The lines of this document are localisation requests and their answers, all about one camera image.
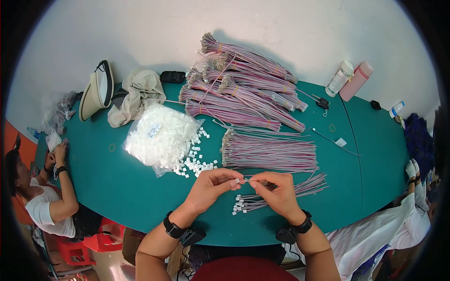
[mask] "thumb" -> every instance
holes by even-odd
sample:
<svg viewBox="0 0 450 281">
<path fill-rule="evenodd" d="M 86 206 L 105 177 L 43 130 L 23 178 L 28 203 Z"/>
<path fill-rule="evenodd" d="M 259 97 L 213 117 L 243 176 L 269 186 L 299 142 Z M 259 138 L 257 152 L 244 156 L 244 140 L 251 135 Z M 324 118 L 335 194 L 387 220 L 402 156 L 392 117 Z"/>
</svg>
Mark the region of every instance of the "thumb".
<svg viewBox="0 0 450 281">
<path fill-rule="evenodd" d="M 236 180 L 231 179 L 228 182 L 224 182 L 224 183 L 217 185 L 216 189 L 218 191 L 220 191 L 220 194 L 222 194 L 222 193 L 229 191 L 230 189 L 232 189 L 233 187 L 235 187 L 237 185 L 238 185 L 238 183 L 236 182 Z"/>
<path fill-rule="evenodd" d="M 251 180 L 249 183 L 252 186 L 252 188 L 255 189 L 256 193 L 259 194 L 262 198 L 266 199 L 272 195 L 272 192 L 270 190 L 268 190 L 260 182 Z"/>
</svg>

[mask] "hand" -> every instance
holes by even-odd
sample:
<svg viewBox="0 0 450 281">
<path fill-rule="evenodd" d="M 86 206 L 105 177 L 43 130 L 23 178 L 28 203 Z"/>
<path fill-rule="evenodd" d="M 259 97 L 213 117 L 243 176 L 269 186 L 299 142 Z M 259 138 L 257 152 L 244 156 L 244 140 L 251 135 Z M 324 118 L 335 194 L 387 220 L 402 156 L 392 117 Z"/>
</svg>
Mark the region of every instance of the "hand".
<svg viewBox="0 0 450 281">
<path fill-rule="evenodd" d="M 417 161 L 413 158 L 412 162 L 414 164 L 414 169 L 416 170 L 416 177 L 420 176 L 420 168 L 419 168 L 419 164 L 417 163 Z"/>
<path fill-rule="evenodd" d="M 55 148 L 54 157 L 55 157 L 56 165 L 58 166 L 58 168 L 60 166 L 64 166 L 64 159 L 66 157 L 66 148 L 67 148 L 67 146 L 65 143 L 60 143 Z"/>
<path fill-rule="evenodd" d="M 262 183 L 273 183 L 277 188 L 267 189 Z M 291 225 L 301 225 L 306 215 L 300 209 L 295 197 L 294 182 L 291 174 L 264 172 L 250 178 L 250 185 L 269 206 L 279 215 L 285 217 Z"/>
<path fill-rule="evenodd" d="M 413 162 L 410 160 L 408 162 L 408 164 L 406 165 L 406 169 L 405 169 L 406 174 L 408 175 L 408 177 L 411 179 L 412 177 L 416 176 L 416 169 L 414 168 L 414 164 Z"/>
<path fill-rule="evenodd" d="M 206 211 L 226 191 L 236 190 L 244 184 L 244 176 L 236 171 L 220 168 L 203 171 L 198 176 L 184 204 L 197 214 Z"/>
<path fill-rule="evenodd" d="M 53 152 L 49 152 L 47 154 L 47 161 L 45 161 L 45 167 L 50 168 L 55 163 L 56 163 L 55 154 Z"/>
</svg>

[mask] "pink thermos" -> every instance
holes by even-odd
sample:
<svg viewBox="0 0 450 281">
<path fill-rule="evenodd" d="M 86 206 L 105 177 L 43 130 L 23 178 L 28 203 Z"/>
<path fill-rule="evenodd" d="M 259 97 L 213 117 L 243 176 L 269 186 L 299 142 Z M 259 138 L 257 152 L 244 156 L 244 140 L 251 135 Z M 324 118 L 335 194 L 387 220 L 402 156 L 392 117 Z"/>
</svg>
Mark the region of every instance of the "pink thermos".
<svg viewBox="0 0 450 281">
<path fill-rule="evenodd" d="M 339 91 L 339 95 L 343 100 L 348 102 L 356 92 L 361 89 L 364 83 L 374 72 L 374 69 L 367 61 L 363 61 L 354 71 L 354 76 L 345 83 L 342 89 Z"/>
</svg>

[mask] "beige cloth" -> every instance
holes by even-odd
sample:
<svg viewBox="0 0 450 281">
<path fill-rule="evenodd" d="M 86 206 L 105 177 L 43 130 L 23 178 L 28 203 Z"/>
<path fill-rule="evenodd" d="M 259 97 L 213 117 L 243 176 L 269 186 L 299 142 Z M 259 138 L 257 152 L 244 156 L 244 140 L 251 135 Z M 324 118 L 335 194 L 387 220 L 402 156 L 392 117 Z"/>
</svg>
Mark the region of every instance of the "beige cloth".
<svg viewBox="0 0 450 281">
<path fill-rule="evenodd" d="M 133 70 L 123 80 L 122 88 L 129 94 L 125 96 L 121 108 L 118 109 L 113 104 L 108 112 L 108 122 L 113 128 L 125 125 L 130 120 L 138 119 L 151 103 L 164 103 L 164 101 L 154 100 L 154 98 L 166 99 L 159 75 L 153 70 L 143 67 Z"/>
</svg>

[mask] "teal table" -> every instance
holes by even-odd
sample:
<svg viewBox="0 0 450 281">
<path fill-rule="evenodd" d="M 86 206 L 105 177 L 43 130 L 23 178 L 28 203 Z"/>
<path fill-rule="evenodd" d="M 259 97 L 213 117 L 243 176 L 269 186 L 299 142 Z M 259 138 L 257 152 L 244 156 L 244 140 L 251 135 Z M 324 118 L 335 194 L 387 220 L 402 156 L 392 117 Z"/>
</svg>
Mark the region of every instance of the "teal table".
<svg viewBox="0 0 450 281">
<path fill-rule="evenodd" d="M 342 101 L 355 134 L 363 184 L 363 216 L 376 212 L 406 188 L 405 164 L 409 160 L 403 129 L 389 112 L 374 110 L 353 97 Z"/>
<path fill-rule="evenodd" d="M 318 85 L 299 82 L 303 91 L 326 96 L 324 88 Z M 178 100 L 181 85 L 163 84 L 164 92 L 170 100 Z M 306 112 L 295 111 L 293 116 L 307 128 L 314 127 L 332 140 L 343 138 L 345 146 L 355 152 L 356 143 L 343 104 L 336 99 L 331 102 L 328 116 L 323 117 L 323 109 L 299 94 L 309 107 Z M 166 102 L 164 105 L 179 111 L 184 106 Z M 166 213 L 179 206 L 190 191 L 195 177 L 178 176 L 167 173 L 156 178 L 151 167 L 140 163 L 121 149 L 131 123 L 112 128 L 107 122 L 108 110 L 100 110 L 88 121 L 80 122 L 77 115 L 66 121 L 66 137 L 69 138 L 67 166 L 75 187 L 76 196 L 82 204 L 117 223 L 143 232 L 149 232 L 166 216 Z M 221 139 L 225 129 L 212 122 L 208 116 L 203 124 L 210 138 L 202 138 L 201 152 L 206 162 L 217 159 L 221 163 Z M 330 130 L 330 124 L 336 128 Z M 293 131 L 287 126 L 282 131 Z M 360 160 L 312 130 L 304 133 L 304 140 L 314 140 L 317 145 L 317 160 L 320 172 L 327 173 L 329 188 L 298 199 L 299 205 L 310 211 L 314 222 L 329 232 L 363 217 L 363 194 L 360 173 Z M 43 137 L 39 140 L 36 163 L 42 166 L 46 150 Z M 310 174 L 294 174 L 294 182 L 304 181 Z M 276 230 L 285 223 L 270 208 L 261 208 L 247 214 L 231 214 L 236 194 L 253 194 L 254 190 L 243 185 L 240 191 L 230 191 L 220 196 L 217 202 L 201 214 L 194 225 L 203 227 L 207 236 L 200 244 L 219 246 L 254 246 L 279 243 L 275 239 Z"/>
</svg>

